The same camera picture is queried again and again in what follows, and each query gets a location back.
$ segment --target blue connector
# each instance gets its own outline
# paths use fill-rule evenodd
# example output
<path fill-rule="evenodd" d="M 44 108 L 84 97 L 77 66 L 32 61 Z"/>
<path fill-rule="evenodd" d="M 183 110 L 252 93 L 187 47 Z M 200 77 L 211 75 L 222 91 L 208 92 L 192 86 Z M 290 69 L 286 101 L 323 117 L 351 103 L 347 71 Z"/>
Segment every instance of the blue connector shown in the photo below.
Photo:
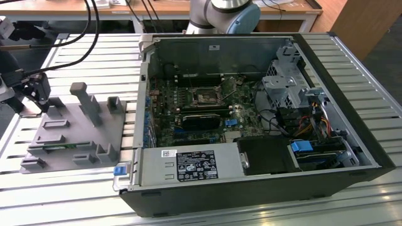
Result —
<path fill-rule="evenodd" d="M 307 140 L 298 140 L 290 146 L 291 146 L 291 149 L 294 152 L 311 152 L 312 151 L 311 143 Z"/>
<path fill-rule="evenodd" d="M 224 121 L 224 125 L 226 126 L 234 126 L 238 124 L 238 120 L 236 119 L 231 119 L 231 120 L 226 120 Z"/>
<path fill-rule="evenodd" d="M 123 176 L 127 174 L 127 167 L 125 166 L 116 166 L 113 169 L 115 176 Z"/>

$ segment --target green circuit board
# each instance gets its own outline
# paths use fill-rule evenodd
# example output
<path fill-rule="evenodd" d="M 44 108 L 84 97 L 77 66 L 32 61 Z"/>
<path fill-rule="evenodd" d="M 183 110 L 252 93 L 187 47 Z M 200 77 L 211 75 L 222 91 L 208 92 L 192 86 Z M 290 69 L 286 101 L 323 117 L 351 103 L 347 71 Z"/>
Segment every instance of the green circuit board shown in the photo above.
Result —
<path fill-rule="evenodd" d="M 151 85 L 151 99 L 155 115 L 156 146 L 226 143 L 224 134 L 238 131 L 242 137 L 259 136 L 264 133 L 258 112 L 254 108 L 252 92 L 255 81 L 247 81 L 240 75 L 224 76 L 214 87 L 180 88 L 174 81 L 156 80 Z M 211 107 L 222 110 L 204 110 Z M 208 130 L 186 131 L 186 116 L 216 115 L 220 112 L 219 126 Z M 236 124 L 226 126 L 227 120 L 236 119 Z"/>

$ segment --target power supply label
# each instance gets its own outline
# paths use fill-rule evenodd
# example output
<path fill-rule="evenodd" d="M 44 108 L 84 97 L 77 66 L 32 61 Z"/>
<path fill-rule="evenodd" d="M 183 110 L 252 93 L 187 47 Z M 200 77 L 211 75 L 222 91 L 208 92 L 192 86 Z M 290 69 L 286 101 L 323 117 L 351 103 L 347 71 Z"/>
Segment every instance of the power supply label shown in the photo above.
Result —
<path fill-rule="evenodd" d="M 180 182 L 218 178 L 214 151 L 176 153 L 178 180 Z"/>

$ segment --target warning symbol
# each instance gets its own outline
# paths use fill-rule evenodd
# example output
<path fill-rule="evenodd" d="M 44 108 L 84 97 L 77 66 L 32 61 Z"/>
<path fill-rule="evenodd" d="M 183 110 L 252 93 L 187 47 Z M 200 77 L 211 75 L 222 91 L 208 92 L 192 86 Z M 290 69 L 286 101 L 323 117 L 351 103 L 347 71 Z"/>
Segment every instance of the warning symbol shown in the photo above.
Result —
<path fill-rule="evenodd" d="M 186 172 L 186 165 L 179 165 L 179 172 Z"/>

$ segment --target slotted aluminum table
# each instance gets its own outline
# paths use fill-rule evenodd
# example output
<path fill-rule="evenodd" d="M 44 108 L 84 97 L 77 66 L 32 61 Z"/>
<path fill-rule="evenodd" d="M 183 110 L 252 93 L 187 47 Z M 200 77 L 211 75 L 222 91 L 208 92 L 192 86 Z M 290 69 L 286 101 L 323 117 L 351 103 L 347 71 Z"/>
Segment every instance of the slotted aluminum table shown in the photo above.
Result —
<path fill-rule="evenodd" d="M 303 36 L 397 165 L 393 172 L 374 181 L 353 185 L 328 198 L 164 218 L 140 218 L 112 190 L 112 167 L 28 175 L 19 173 L 40 118 L 13 117 L 0 141 L 0 225 L 310 226 L 401 223 L 401 106 L 336 37 L 326 33 L 306 33 Z M 87 35 L 77 43 L 52 49 L 43 66 L 76 60 L 92 39 L 93 35 Z M 48 72 L 51 95 L 60 96 L 65 103 L 77 102 L 68 91 L 75 81 L 88 84 L 87 91 L 95 94 L 97 101 L 105 101 L 108 96 L 120 96 L 128 101 L 121 161 L 131 157 L 140 65 L 137 40 L 136 34 L 104 34 L 83 63 Z M 308 74 L 319 86 L 310 71 Z"/>

